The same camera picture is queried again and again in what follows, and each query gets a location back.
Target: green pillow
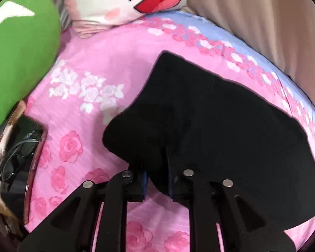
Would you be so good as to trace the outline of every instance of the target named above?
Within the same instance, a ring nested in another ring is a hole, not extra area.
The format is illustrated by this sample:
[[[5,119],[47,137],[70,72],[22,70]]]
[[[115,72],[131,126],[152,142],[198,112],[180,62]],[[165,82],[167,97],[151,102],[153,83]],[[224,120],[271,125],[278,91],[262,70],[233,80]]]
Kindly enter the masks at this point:
[[[60,42],[52,0],[0,3],[0,124],[50,69]]]

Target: metal screw head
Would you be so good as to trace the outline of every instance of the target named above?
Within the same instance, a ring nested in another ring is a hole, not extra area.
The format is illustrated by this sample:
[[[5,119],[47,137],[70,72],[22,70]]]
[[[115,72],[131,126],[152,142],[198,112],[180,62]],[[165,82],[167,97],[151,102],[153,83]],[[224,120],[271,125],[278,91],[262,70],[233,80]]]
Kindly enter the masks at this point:
[[[183,175],[184,176],[193,176],[194,171],[193,170],[184,170]]]
[[[122,174],[123,177],[128,178],[132,176],[132,172],[131,171],[123,171]]]
[[[93,182],[92,181],[85,181],[83,183],[83,188],[91,188],[93,186]]]
[[[225,179],[223,181],[223,186],[227,187],[227,188],[230,188],[234,185],[234,183],[230,180],[230,179]]]

